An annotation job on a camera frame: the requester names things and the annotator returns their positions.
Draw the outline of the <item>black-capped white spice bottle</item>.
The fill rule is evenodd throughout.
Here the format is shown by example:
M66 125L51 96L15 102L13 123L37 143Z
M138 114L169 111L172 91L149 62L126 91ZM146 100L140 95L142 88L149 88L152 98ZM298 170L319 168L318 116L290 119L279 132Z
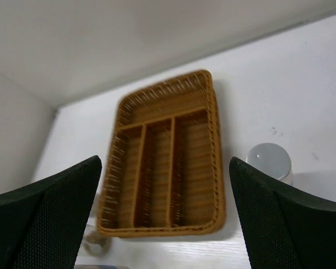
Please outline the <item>black-capped white spice bottle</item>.
M111 239L104 238L99 233L91 232L83 240L83 248L89 256L103 257L111 247Z

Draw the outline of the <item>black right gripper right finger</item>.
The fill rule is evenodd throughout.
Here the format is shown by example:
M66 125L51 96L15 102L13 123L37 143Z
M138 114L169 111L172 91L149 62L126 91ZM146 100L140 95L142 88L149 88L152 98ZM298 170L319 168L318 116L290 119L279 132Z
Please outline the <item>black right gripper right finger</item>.
M233 157L229 175L252 268L336 268L336 202Z

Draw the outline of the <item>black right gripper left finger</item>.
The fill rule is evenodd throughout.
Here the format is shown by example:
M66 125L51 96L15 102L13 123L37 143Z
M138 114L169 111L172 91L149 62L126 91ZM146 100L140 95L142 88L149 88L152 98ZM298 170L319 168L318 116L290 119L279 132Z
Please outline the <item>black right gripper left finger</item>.
M92 156L0 194L0 268L73 268L101 169Z

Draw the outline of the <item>silver-capped white spice bottle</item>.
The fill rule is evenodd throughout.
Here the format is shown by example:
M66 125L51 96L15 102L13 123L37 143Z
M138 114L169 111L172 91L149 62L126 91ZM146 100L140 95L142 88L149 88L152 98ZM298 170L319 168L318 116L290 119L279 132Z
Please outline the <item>silver-capped white spice bottle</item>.
M275 143L260 143L250 149L245 161L264 174L293 185L291 158L283 147Z

